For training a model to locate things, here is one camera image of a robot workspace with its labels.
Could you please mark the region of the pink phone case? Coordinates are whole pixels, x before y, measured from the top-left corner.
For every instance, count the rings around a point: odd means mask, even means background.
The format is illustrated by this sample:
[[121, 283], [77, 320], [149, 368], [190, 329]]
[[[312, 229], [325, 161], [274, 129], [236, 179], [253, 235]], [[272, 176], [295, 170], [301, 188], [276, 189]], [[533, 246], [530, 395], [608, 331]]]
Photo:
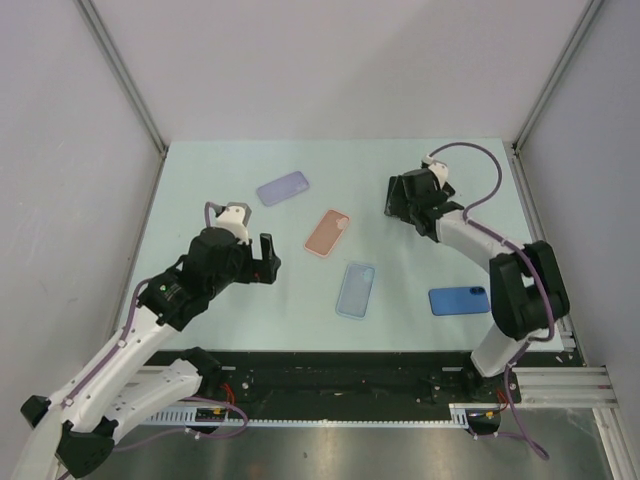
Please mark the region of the pink phone case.
[[304, 243], [304, 249], [321, 258], [330, 255], [350, 223], [350, 218], [337, 210], [329, 209], [323, 215]]

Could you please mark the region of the lilac phone case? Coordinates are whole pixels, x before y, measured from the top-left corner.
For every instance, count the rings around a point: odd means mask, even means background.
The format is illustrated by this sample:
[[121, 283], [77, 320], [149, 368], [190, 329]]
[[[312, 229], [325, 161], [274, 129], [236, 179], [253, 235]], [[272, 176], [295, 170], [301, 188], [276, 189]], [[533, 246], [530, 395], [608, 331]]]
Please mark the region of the lilac phone case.
[[309, 187], [304, 174], [294, 171], [258, 187], [256, 194], [264, 206], [271, 207], [308, 190]]

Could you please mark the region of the light blue phone case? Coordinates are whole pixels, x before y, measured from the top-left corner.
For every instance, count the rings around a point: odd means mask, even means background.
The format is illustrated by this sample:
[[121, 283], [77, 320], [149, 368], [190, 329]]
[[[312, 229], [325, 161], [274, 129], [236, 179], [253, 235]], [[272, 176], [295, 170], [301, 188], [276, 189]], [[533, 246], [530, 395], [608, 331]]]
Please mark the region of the light blue phone case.
[[375, 279], [371, 265], [350, 263], [345, 271], [336, 302], [336, 313], [346, 318], [365, 318]]

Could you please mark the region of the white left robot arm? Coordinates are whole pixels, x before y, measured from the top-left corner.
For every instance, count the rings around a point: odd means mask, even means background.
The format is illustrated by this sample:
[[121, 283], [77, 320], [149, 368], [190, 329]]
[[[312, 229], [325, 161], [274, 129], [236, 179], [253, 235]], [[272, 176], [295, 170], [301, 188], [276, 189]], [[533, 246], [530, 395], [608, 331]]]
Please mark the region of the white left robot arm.
[[171, 404], [220, 390], [222, 367], [205, 350], [183, 351], [161, 373], [137, 385], [130, 379], [169, 339], [204, 313], [233, 283], [273, 284], [281, 261], [271, 235], [260, 236], [254, 258], [244, 227], [207, 227], [187, 254], [135, 289], [128, 318], [96, 356], [49, 396], [21, 407], [32, 432], [15, 479], [52, 479], [58, 467], [81, 478], [96, 470], [133, 428]]

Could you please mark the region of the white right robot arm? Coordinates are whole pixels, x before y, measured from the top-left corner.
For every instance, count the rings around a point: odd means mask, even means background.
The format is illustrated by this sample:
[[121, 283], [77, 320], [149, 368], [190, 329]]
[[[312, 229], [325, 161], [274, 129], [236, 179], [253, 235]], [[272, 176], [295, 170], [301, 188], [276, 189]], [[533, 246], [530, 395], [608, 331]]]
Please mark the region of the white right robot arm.
[[430, 168], [389, 178], [384, 214], [412, 225], [422, 237], [448, 246], [489, 275], [494, 325], [470, 355], [461, 376], [463, 393], [484, 401], [497, 389], [496, 375], [533, 342], [547, 342], [570, 300], [552, 246], [518, 243], [472, 219], [450, 199], [452, 187]]

